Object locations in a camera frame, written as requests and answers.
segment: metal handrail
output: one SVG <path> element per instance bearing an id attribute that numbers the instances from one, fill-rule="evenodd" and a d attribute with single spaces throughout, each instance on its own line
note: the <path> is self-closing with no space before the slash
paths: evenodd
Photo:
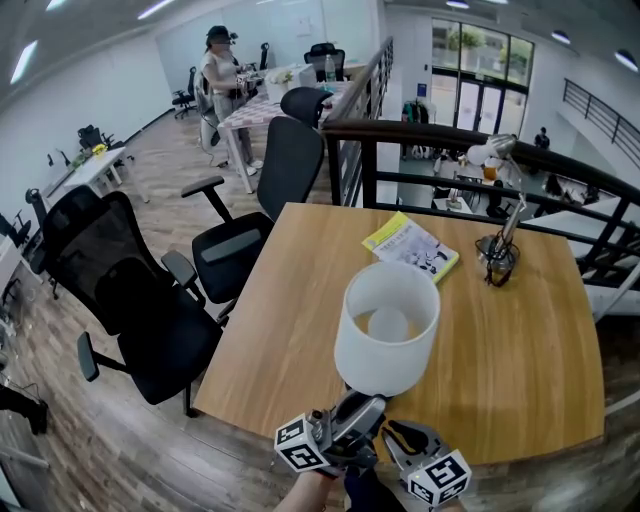
<path id="1" fill-rule="evenodd" d="M 595 124 L 640 169 L 640 130 L 597 96 L 565 79 L 562 101 Z"/>

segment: gray pants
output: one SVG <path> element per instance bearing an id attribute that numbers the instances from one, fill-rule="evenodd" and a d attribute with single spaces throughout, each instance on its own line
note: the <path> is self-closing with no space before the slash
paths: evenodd
<path id="1" fill-rule="evenodd" d="M 245 104 L 244 98 L 238 100 L 232 100 L 224 94 L 215 94 L 213 96 L 213 106 L 216 112 L 218 122 L 224 121 L 233 112 L 238 110 Z M 202 119 L 200 121 L 200 137 L 202 139 L 202 148 L 209 154 L 213 151 L 211 145 L 211 139 L 215 135 L 218 123 L 212 118 Z M 239 130 L 233 130 L 232 134 L 236 137 L 236 144 L 238 144 L 238 137 L 240 139 L 240 151 L 242 157 L 247 164 L 253 162 L 253 151 L 251 150 L 251 138 L 249 137 L 249 130 L 247 128 L 240 128 Z"/>

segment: woman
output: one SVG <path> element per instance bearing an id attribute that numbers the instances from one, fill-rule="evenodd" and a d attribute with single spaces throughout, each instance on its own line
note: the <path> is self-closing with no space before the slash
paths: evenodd
<path id="1" fill-rule="evenodd" d="M 238 68 L 230 48 L 231 37 L 227 28 L 220 25 L 212 27 L 207 34 L 207 51 L 200 62 L 200 72 L 213 93 L 213 106 L 219 122 L 224 121 L 245 104 L 245 99 L 238 88 Z M 217 125 L 207 121 L 206 116 L 203 116 L 200 121 L 200 132 L 202 147 L 207 153 L 213 150 L 211 141 L 216 129 Z M 237 134 L 234 132 L 233 136 L 240 137 L 242 156 L 248 165 L 247 173 L 253 176 L 258 169 L 262 168 L 262 162 L 253 158 L 249 130 L 242 128 Z"/>

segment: chair backrest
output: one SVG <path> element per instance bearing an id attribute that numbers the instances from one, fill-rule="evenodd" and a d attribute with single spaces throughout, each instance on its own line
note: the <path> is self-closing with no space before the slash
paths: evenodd
<path id="1" fill-rule="evenodd" d="M 262 71 L 263 69 L 267 69 L 267 60 L 269 59 L 269 43 L 262 43 L 262 45 L 260 45 L 260 49 L 262 50 L 262 56 L 260 57 L 259 71 Z"/>
<path id="2" fill-rule="evenodd" d="M 309 50 L 310 53 L 321 53 L 321 52 L 328 52 L 331 50 L 335 50 L 336 47 L 333 45 L 333 43 L 318 43 L 318 44 L 314 44 L 311 47 L 311 50 Z"/>
<path id="3" fill-rule="evenodd" d="M 193 88 L 193 82 L 194 82 L 195 77 L 196 77 L 196 71 L 197 71 L 197 69 L 196 69 L 196 67 L 195 67 L 195 66 L 194 66 L 194 67 L 192 67 L 192 68 L 189 70 L 189 85 L 187 86 L 187 92 L 188 92 L 191 96 L 193 96 L 193 95 L 194 95 L 194 92 L 193 92 L 193 91 L 194 91 L 194 88 Z"/>
<path id="4" fill-rule="evenodd" d="M 276 117 L 269 124 L 258 201 L 275 221 L 286 203 L 304 203 L 324 159 L 322 136 L 300 121 Z"/>
<path id="5" fill-rule="evenodd" d="M 30 188 L 25 194 L 25 201 L 27 201 L 27 204 L 33 206 L 33 209 L 36 212 L 36 218 L 38 219 L 38 224 L 42 227 L 44 225 L 44 219 L 47 216 L 47 208 L 44 205 L 44 200 L 42 199 L 40 191 L 37 188 Z"/>
<path id="6" fill-rule="evenodd" d="M 313 69 L 316 71 L 316 78 L 318 82 L 324 82 L 326 80 L 326 73 L 324 72 L 324 65 L 327 61 L 327 55 L 333 59 L 333 64 L 336 68 L 336 79 L 338 82 L 344 80 L 344 50 L 327 50 L 323 52 L 307 52 L 304 54 L 304 61 L 307 64 L 313 64 Z"/>
<path id="7" fill-rule="evenodd" d="M 86 128 L 80 128 L 78 130 L 78 137 L 80 137 L 80 145 L 84 149 L 93 149 L 100 144 L 104 144 L 100 136 L 100 129 L 94 127 L 92 124 Z"/>
<path id="8" fill-rule="evenodd" d="M 322 102 L 333 94 L 314 87 L 296 87 L 288 91 L 280 101 L 280 108 L 288 116 L 317 128 L 324 110 Z"/>
<path id="9" fill-rule="evenodd" d="M 45 269 L 115 335 L 148 325 L 162 314 L 170 274 L 142 239 L 129 198 L 103 199 L 78 187 L 49 211 L 42 227 Z"/>

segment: water bottle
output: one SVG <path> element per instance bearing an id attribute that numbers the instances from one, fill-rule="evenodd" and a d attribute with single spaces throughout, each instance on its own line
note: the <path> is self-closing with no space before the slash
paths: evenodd
<path id="1" fill-rule="evenodd" d="M 336 65 L 331 58 L 331 55 L 327 55 L 327 59 L 324 61 L 324 74 L 326 76 L 326 82 L 336 82 Z"/>

